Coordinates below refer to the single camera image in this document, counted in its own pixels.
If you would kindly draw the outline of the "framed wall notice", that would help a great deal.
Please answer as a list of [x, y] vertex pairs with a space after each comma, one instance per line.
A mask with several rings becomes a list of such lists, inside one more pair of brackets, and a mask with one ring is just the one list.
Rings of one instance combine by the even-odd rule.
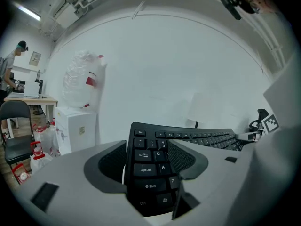
[[40, 59], [41, 59], [41, 54], [34, 51], [29, 60], [29, 65], [37, 67]]

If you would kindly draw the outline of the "white water dispenser cabinet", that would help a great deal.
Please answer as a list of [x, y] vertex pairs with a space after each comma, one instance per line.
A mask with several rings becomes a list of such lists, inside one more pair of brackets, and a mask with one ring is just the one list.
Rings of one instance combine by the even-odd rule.
[[96, 113], [56, 107], [55, 131], [61, 155], [94, 147]]

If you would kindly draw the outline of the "black keyboard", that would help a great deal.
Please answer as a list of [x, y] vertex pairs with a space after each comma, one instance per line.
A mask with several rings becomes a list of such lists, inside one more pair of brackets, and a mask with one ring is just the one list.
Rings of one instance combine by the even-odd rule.
[[124, 183], [127, 198], [144, 217], [171, 212], [180, 184], [177, 169], [195, 162], [175, 148], [171, 140], [181, 140], [226, 151], [238, 151], [243, 142], [232, 129], [197, 129], [133, 122], [127, 147]]

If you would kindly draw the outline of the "clear bag of empty bottles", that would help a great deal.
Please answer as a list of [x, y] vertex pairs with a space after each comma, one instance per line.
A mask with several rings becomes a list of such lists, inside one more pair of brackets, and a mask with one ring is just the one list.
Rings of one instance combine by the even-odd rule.
[[62, 99], [66, 106], [97, 112], [107, 63], [104, 55], [77, 51], [63, 78]]

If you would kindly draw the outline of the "black desk stand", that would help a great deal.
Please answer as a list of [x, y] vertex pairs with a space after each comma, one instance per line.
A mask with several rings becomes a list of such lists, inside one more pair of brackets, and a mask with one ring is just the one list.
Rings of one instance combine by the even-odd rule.
[[38, 70], [35, 82], [39, 84], [39, 94], [42, 94], [43, 80], [40, 79], [40, 74], [41, 74], [41, 72], [40, 72], [40, 70]]

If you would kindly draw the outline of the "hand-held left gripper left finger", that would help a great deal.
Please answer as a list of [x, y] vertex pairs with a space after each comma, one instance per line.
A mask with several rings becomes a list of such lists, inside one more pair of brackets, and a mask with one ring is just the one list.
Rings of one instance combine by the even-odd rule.
[[121, 140], [62, 155], [15, 196], [43, 226], [147, 226], [122, 184], [126, 145]]

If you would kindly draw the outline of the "cluster of clear water jugs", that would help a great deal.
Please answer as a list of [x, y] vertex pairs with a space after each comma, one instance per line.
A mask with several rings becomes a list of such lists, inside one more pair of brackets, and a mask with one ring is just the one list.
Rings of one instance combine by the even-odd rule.
[[12, 170], [13, 175], [19, 184], [24, 183], [38, 170], [45, 167], [53, 158], [60, 155], [55, 149], [55, 119], [49, 126], [32, 126], [34, 142], [30, 144], [32, 155], [30, 156], [30, 169], [20, 163]]

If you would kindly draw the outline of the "black office chair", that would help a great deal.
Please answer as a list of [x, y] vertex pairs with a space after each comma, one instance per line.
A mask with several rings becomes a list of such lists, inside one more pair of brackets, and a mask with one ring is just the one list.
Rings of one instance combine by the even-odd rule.
[[257, 113], [258, 113], [258, 119], [252, 121], [249, 124], [249, 132], [258, 131], [261, 126], [261, 121], [269, 115], [269, 113], [265, 109], [258, 109]]

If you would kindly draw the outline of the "black folding chair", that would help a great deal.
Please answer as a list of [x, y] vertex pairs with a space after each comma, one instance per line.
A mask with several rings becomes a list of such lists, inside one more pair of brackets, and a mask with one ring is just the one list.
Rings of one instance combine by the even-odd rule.
[[10, 167], [32, 156], [31, 143], [34, 142], [31, 111], [24, 101], [9, 100], [2, 104], [0, 108], [0, 121], [11, 118], [28, 119], [30, 134], [5, 140], [0, 126], [0, 136], [4, 147], [4, 159]]

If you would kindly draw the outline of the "light wooden side desk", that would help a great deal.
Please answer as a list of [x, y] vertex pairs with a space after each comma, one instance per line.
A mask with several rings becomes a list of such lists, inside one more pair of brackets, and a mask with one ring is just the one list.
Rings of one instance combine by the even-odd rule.
[[27, 105], [40, 105], [45, 117], [46, 122], [52, 122], [55, 115], [55, 108], [57, 106], [57, 100], [52, 97], [26, 97], [22, 93], [10, 93], [4, 101], [19, 100], [24, 101]]

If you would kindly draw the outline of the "person's right forearm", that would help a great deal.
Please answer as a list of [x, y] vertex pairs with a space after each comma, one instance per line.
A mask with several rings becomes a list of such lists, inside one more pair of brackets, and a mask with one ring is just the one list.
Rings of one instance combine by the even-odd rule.
[[291, 57], [263, 95], [281, 127], [301, 125], [301, 54]]

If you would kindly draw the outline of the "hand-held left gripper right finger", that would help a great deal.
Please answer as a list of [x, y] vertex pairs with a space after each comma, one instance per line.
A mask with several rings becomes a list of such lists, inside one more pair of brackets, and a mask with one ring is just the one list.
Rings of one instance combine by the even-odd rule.
[[180, 187], [167, 226], [256, 224], [257, 212], [246, 185], [254, 149], [254, 143], [238, 152], [171, 140], [168, 152]]

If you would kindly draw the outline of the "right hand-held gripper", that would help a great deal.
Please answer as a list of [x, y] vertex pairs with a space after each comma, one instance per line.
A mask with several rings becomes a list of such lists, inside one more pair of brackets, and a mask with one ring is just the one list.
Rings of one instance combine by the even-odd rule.
[[259, 131], [240, 133], [235, 135], [236, 140], [241, 141], [259, 141], [262, 136], [267, 135], [279, 128], [279, 123], [274, 114], [269, 114], [261, 121]]

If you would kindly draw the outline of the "white ceiling duct box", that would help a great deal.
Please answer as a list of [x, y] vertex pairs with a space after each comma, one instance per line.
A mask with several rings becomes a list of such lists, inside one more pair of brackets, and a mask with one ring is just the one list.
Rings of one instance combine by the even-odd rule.
[[54, 15], [55, 21], [64, 29], [75, 23], [79, 16], [74, 6], [68, 2], [64, 3]]

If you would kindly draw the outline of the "fluorescent tube light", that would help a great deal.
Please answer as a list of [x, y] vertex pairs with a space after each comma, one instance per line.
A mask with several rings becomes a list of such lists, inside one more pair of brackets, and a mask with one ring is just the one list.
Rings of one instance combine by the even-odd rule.
[[28, 9], [28, 8], [26, 8], [26, 7], [24, 7], [24, 6], [22, 6], [21, 4], [15, 2], [15, 1], [12, 1], [12, 4], [13, 4], [18, 10], [24, 12], [25, 14], [27, 14], [27, 15], [29, 15], [30, 17], [34, 18], [35, 20], [40, 21], [41, 17], [40, 17], [37, 13], [31, 11], [30, 9]]

